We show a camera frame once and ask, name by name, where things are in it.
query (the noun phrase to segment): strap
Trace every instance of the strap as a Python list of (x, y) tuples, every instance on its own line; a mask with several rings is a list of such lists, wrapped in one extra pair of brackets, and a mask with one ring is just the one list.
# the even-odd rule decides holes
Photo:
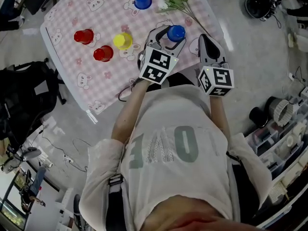
[(237, 192), (240, 204), (240, 212), (241, 212), (241, 222), (249, 223), (251, 218), (257, 213), (259, 210), (260, 200), (259, 196), (251, 183), (249, 176), (247, 175), (246, 169), (239, 159), (239, 157), (231, 155), (227, 152), (227, 156), (239, 164), (233, 164), (232, 169), (234, 172)]
[(126, 231), (121, 183), (122, 174), (109, 179), (108, 210), (106, 215), (107, 231)]

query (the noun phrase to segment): pink tablecloth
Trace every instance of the pink tablecloth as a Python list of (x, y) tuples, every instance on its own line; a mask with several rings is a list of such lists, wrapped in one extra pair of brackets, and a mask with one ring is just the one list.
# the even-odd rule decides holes
[[(72, 83), (89, 108), (99, 114), (117, 100), (118, 93), (139, 75), (137, 55), (143, 49), (149, 32), (162, 25), (182, 25), (186, 29), (186, 45), (181, 51), (173, 72), (199, 62), (196, 56), (201, 27), (180, 11), (156, 13), (157, 0), (147, 10), (138, 10), (134, 0), (60, 0), (45, 16), (45, 26), (57, 55)], [(189, 0), (196, 17), (217, 38), (215, 26), (199, 0)], [(94, 41), (83, 45), (74, 41), (78, 30), (92, 28)], [(120, 51), (113, 45), (113, 37), (121, 32), (133, 36), (133, 45)], [(95, 49), (109, 45), (113, 58), (98, 62)]]

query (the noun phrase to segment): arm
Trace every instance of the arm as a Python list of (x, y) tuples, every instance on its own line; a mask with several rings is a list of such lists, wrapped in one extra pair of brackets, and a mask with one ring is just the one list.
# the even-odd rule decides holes
[(121, 110), (112, 131), (111, 138), (122, 143), (131, 136), (135, 127), (142, 100), (150, 85), (150, 81), (143, 80), (135, 85), (128, 101)]
[(226, 113), (223, 108), (222, 98), (210, 96), (210, 103), (213, 123), (223, 132), (228, 142), (230, 142), (230, 129)]

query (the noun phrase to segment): floor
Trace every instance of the floor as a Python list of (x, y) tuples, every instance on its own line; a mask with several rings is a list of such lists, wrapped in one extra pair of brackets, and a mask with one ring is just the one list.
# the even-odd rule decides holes
[[(253, 107), (262, 107), (270, 96), (285, 97), (298, 94), (303, 89), (297, 80), (291, 82), (287, 73), (294, 74), (297, 67), (301, 66), (303, 78), (308, 79), (307, 58), (304, 53), (287, 46), (287, 26), (292, 24), (293, 18), (286, 18), (277, 12), (282, 24), (282, 28), (278, 29), (274, 17), (265, 22), (248, 18), (243, 10), (243, 0), (208, 2), (224, 32), (225, 40), (221, 44), (235, 73), (236, 87), (223, 100), (231, 132), (246, 132), (253, 126), (248, 118)], [(22, 29), (8, 32), (5, 36), (0, 34), (0, 66), (43, 60), (48, 56), (39, 32), (45, 13), (38, 12), (31, 16), (25, 11), (26, 22)], [(194, 70), (186, 70), (185, 74), (192, 77)], [(64, 153), (51, 143), (63, 149), (74, 160), (74, 166), (84, 170), (88, 165), (88, 145), (85, 142), (95, 145), (110, 137), (123, 103), (114, 103), (97, 115), (99, 122), (94, 125), (66, 87), (62, 86), (61, 90), (67, 98), (67, 104), (62, 106), (58, 102), (55, 109), (44, 118), (44, 127), (33, 133), (27, 143), (32, 142), (44, 151), (42, 160), (53, 163), (47, 177), (55, 185), (60, 188), (75, 187), (81, 191), (86, 173), (64, 162)], [(38, 134), (40, 129), (44, 129), (42, 134)], [(32, 160), (32, 163), (38, 166), (37, 159)]]

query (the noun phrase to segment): table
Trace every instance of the table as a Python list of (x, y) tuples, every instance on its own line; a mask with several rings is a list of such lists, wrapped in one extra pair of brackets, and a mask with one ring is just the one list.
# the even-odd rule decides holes
[[(134, 0), (60, 0), (45, 16), (40, 30), (56, 68), (81, 109), (96, 123), (92, 112), (99, 114), (117, 101), (117, 95), (139, 75), (137, 55), (143, 49), (150, 30), (162, 25), (182, 25), (186, 45), (172, 73), (199, 62), (197, 41), (201, 27), (180, 11), (157, 13), (157, 0), (147, 10), (138, 10)], [(221, 40), (222, 30), (206, 0), (189, 0), (196, 17), (213, 38)], [(92, 28), (94, 40), (89, 45), (74, 41), (78, 30)], [(132, 47), (118, 50), (112, 43), (116, 34), (129, 32)], [(113, 58), (99, 62), (95, 49), (109, 45)], [(129, 89), (122, 94), (130, 94)]]

